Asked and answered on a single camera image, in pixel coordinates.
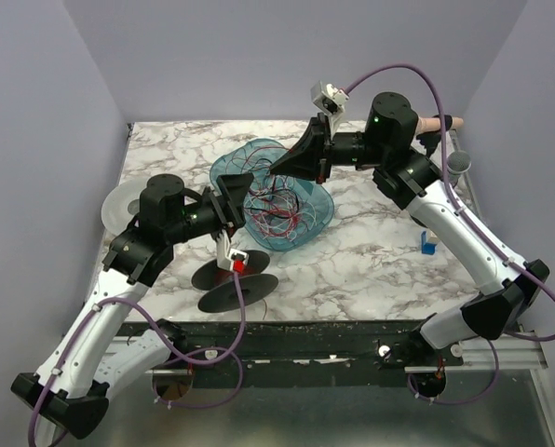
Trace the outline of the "silver mesh microphone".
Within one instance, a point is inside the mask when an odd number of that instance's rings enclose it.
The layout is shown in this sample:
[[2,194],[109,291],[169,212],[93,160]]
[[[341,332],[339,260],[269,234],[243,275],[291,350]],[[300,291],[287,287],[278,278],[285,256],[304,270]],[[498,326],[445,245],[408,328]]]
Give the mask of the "silver mesh microphone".
[[471,167],[471,157],[465,151],[453,151],[446,158],[445,169],[448,180],[452,187],[455,187],[460,178],[468,172]]

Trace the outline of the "teal transparent plastic bin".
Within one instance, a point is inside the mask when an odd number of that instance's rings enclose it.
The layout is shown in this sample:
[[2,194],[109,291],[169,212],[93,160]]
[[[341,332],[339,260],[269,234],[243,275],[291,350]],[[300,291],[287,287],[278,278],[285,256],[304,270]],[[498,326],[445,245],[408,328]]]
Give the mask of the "teal transparent plastic bin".
[[283,175],[271,175],[270,165],[287,149],[270,139],[255,139],[217,158],[210,181],[223,174],[254,175],[244,200],[245,228],[269,251],[292,251],[317,237],[334,214],[332,196],[320,185]]

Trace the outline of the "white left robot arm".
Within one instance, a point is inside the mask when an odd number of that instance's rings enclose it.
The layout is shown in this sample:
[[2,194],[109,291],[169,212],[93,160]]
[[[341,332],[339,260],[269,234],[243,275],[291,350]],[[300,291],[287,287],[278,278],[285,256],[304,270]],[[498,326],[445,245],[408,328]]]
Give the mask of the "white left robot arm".
[[196,352],[184,354],[139,302],[173,261],[174,248],[206,235],[216,243],[217,266],[233,275],[240,306],[245,304],[239,275],[249,255],[231,246],[245,223],[243,203],[250,173],[221,175],[216,188],[198,193],[174,174],[117,186],[103,211],[133,200],[137,212],[110,243],[94,290],[71,329],[36,372],[19,374],[12,392],[33,412],[27,433],[36,444],[39,418],[64,434],[84,439],[102,421],[111,400],[146,370],[165,360],[208,366]]

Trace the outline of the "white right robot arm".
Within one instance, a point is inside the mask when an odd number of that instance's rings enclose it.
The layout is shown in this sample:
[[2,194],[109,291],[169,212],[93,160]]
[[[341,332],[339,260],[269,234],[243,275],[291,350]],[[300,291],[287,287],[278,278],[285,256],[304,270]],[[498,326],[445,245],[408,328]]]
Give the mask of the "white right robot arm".
[[372,169],[379,191],[431,230],[478,290],[469,302],[424,322],[418,330],[421,343],[442,349],[476,336],[495,340],[530,307],[548,279],[548,266],[505,247],[460,199],[447,197],[438,166],[412,147],[417,125],[405,97],[380,93],[362,132],[332,133],[327,116],[318,114],[270,172],[324,183],[334,166]]

